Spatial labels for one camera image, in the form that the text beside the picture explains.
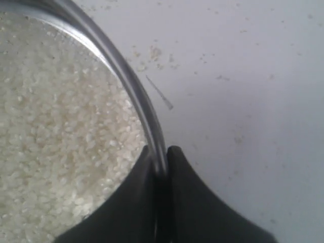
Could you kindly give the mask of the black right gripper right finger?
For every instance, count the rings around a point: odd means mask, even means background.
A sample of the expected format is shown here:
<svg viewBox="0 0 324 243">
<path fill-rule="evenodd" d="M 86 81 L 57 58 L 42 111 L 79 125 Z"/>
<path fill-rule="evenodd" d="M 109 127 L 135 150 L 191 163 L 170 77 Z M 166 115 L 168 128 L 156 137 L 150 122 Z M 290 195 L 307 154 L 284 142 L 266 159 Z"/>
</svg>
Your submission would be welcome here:
<svg viewBox="0 0 324 243">
<path fill-rule="evenodd" d="M 167 150 L 169 177 L 157 184 L 156 242 L 276 242 L 276 238 L 219 199 L 183 150 Z"/>
</svg>

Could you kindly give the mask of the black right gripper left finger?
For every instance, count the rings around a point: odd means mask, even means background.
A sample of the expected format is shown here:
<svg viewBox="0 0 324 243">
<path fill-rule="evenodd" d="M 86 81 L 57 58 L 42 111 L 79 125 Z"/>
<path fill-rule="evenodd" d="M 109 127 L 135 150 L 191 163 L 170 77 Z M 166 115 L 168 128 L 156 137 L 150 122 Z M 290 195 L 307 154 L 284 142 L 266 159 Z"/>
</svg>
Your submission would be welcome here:
<svg viewBox="0 0 324 243">
<path fill-rule="evenodd" d="M 108 200 L 55 242 L 154 242 L 154 231 L 154 174 L 149 149 L 144 146 Z"/>
</svg>

